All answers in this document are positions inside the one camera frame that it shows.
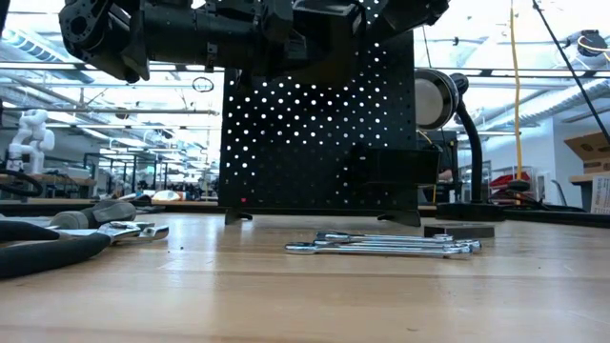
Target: wooden table surface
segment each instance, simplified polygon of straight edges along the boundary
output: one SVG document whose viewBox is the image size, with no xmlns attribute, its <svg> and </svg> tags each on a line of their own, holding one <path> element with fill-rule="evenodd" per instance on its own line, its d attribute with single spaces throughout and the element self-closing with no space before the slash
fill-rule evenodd
<svg viewBox="0 0 610 343">
<path fill-rule="evenodd" d="M 155 214 L 167 240 L 0 282 L 2 342 L 607 342 L 610 231 L 505 222 L 471 260 L 287 255 L 374 218 Z"/>
</svg>

